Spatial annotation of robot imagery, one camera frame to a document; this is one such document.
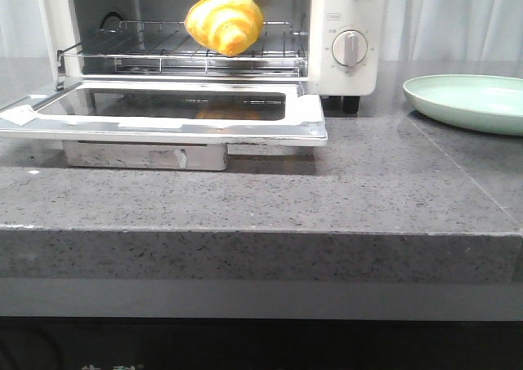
timer dial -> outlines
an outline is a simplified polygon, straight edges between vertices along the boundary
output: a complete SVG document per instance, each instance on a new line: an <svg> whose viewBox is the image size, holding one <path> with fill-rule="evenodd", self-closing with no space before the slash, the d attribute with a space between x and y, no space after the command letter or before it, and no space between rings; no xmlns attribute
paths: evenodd
<svg viewBox="0 0 523 370"><path fill-rule="evenodd" d="M367 40L362 33L344 31L334 39L333 56L341 65L357 66L365 58L367 48Z"/></svg>

oven control panel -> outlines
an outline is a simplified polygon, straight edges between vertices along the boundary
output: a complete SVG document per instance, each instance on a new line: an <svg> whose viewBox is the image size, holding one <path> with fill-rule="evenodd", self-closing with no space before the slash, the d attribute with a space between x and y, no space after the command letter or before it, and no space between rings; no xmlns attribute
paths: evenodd
<svg viewBox="0 0 523 370"><path fill-rule="evenodd" d="M309 80L321 95L373 91L385 0L313 0Z"/></svg>

wire rack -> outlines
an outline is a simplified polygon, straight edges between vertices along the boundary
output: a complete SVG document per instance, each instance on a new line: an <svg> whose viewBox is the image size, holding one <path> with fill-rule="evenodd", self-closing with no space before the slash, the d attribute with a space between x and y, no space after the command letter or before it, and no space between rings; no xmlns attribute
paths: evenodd
<svg viewBox="0 0 523 370"><path fill-rule="evenodd" d="M181 21L123 20L59 52L85 59L84 73L300 77L306 35L289 22L268 21L258 41L235 57L199 45Z"/></svg>

green dish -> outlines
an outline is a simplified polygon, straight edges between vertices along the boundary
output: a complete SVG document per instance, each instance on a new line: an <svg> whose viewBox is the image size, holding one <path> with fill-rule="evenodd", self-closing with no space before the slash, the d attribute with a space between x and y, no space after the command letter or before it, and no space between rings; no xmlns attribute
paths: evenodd
<svg viewBox="0 0 523 370"><path fill-rule="evenodd" d="M403 90L417 111L436 121L523 136L523 79L441 74L411 78Z"/></svg>

white curtain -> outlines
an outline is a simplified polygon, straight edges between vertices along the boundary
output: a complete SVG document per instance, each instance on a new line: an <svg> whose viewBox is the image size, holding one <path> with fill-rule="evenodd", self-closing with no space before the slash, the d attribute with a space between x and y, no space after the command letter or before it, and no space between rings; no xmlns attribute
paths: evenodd
<svg viewBox="0 0 523 370"><path fill-rule="evenodd" d="M384 60L523 60L522 0L387 0ZM38 0L0 0L0 56L45 57Z"/></svg>

